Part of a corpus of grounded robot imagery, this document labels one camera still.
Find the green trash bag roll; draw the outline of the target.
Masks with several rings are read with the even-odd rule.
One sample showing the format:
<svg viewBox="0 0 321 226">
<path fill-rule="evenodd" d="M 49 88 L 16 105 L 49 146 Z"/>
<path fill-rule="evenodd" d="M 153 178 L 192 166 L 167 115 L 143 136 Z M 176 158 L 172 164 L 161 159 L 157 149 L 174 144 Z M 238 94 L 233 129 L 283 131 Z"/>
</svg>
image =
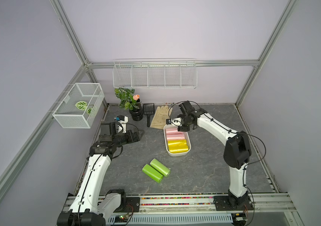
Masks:
<svg viewBox="0 0 321 226">
<path fill-rule="evenodd" d="M 156 169 L 159 173 L 161 173 L 164 177 L 168 177 L 170 174 L 170 168 L 166 167 L 164 164 L 162 164 L 157 159 L 153 159 L 150 162 L 150 165 Z"/>
<path fill-rule="evenodd" d="M 157 183 L 160 183 L 163 179 L 163 175 L 160 172 L 158 172 L 155 168 L 150 166 L 149 164 L 146 164 L 142 168 L 142 172 Z"/>
</svg>

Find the yellow trash bag roll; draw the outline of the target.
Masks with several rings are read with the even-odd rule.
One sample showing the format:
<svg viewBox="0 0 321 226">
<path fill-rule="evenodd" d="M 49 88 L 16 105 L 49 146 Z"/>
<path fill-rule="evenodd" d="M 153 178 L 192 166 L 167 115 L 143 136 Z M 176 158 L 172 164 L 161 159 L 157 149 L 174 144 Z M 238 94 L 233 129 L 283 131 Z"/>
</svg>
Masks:
<svg viewBox="0 0 321 226">
<path fill-rule="evenodd" d="M 181 139 L 181 140 L 168 140 L 168 146 L 186 146 L 187 140 Z"/>
<path fill-rule="evenodd" d="M 170 153 L 185 153 L 188 151 L 189 151 L 189 147 L 187 145 L 169 146 Z"/>
</svg>

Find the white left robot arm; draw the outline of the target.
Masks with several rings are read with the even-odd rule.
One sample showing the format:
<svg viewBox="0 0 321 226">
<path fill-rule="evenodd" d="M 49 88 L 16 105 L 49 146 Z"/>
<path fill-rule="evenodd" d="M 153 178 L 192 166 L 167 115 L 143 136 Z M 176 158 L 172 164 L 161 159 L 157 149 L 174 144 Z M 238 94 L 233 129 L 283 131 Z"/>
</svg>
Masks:
<svg viewBox="0 0 321 226">
<path fill-rule="evenodd" d="M 115 152 L 124 145 L 139 142 L 144 130 L 127 129 L 127 123 L 114 121 L 102 124 L 100 135 L 90 148 L 88 166 L 75 200 L 69 210 L 60 213 L 58 226 L 104 226 L 110 216 L 117 210 L 127 207 L 126 194 L 123 189 L 111 189 L 103 201 L 99 193 Z"/>
</svg>

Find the pink trash bag roll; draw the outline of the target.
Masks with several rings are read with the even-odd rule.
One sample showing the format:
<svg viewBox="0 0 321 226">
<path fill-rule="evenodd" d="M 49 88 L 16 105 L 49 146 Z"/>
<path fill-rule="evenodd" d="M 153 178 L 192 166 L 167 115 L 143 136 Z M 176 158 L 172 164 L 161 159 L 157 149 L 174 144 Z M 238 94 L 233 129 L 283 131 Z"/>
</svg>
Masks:
<svg viewBox="0 0 321 226">
<path fill-rule="evenodd" d="M 167 139 L 167 141 L 184 140 L 185 139 L 185 135 L 184 134 L 168 134 L 168 135 L 166 135 L 166 139 Z"/>
<path fill-rule="evenodd" d="M 179 131 L 178 127 L 166 128 L 165 129 L 166 135 L 180 135 L 184 134 L 184 132 Z"/>
</svg>

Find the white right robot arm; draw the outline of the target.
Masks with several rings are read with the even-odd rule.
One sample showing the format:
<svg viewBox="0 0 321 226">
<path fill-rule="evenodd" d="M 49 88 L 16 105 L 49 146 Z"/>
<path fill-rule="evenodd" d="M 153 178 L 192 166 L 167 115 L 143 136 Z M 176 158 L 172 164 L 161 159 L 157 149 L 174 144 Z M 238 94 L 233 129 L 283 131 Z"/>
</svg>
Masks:
<svg viewBox="0 0 321 226">
<path fill-rule="evenodd" d="M 249 202 L 249 191 L 246 185 L 247 167 L 252 155 L 249 136 L 246 132 L 233 130 L 201 107 L 195 108 L 190 101 L 179 104 L 181 113 L 179 131 L 189 131 L 200 127 L 217 138 L 224 146 L 223 159 L 229 167 L 230 184 L 226 203 L 231 209 L 237 209 Z"/>
</svg>

